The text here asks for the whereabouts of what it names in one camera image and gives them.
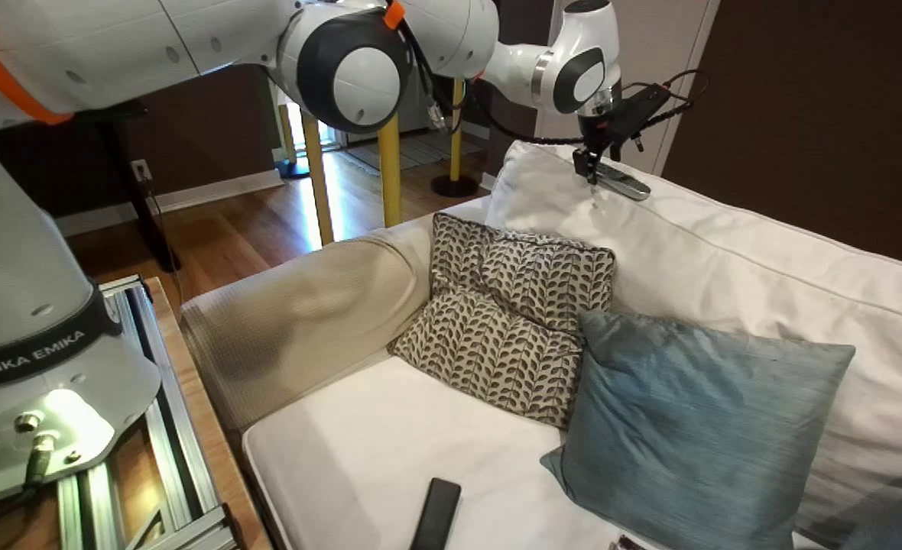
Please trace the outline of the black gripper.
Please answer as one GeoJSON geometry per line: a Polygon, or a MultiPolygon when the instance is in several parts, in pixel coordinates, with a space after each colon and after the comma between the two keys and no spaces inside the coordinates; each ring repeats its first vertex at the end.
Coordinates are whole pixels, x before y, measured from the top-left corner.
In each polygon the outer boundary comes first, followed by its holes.
{"type": "Polygon", "coordinates": [[[576,145],[570,160],[576,173],[588,183],[595,183],[595,166],[605,149],[620,149],[629,136],[637,136],[648,119],[670,100],[663,85],[645,85],[643,90],[620,96],[617,102],[605,102],[595,114],[580,119],[584,145],[576,145]]]}

